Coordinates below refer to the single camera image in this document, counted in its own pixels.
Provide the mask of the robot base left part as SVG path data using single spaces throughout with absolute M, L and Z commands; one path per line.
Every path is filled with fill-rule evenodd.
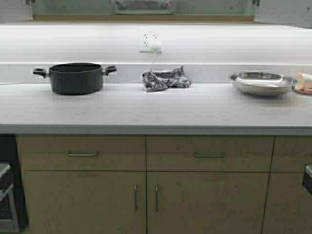
M 4 196 L 5 192 L 13 184 L 13 174 L 9 164 L 0 164 L 0 196 Z

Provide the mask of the robot base right part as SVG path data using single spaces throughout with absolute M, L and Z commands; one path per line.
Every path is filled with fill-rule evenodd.
M 312 165 L 311 164 L 308 164 L 305 166 L 302 186 L 310 195 L 312 195 Z

